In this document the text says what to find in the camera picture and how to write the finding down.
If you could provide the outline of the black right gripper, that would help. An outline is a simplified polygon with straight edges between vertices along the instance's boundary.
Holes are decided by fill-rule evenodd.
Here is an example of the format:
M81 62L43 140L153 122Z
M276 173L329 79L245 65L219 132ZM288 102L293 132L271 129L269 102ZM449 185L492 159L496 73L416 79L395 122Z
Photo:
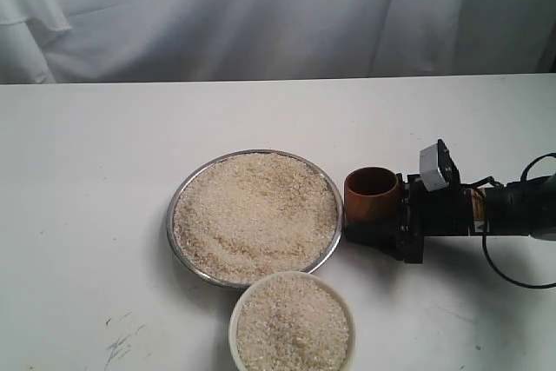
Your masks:
M457 182L428 191L419 176L409 175L403 182L399 221L351 222L343 233L348 242L421 264L427 237L475 234L472 191Z

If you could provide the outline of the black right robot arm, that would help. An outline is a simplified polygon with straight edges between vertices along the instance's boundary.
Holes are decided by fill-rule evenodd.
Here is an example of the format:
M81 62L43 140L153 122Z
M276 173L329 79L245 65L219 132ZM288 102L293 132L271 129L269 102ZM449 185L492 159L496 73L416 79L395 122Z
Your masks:
M401 199L393 215L348 223L344 235L349 242L410 264L423 263L428 237L555 237L555 176L490 188L488 183L493 178L428 191L419 176L410 175L401 183Z

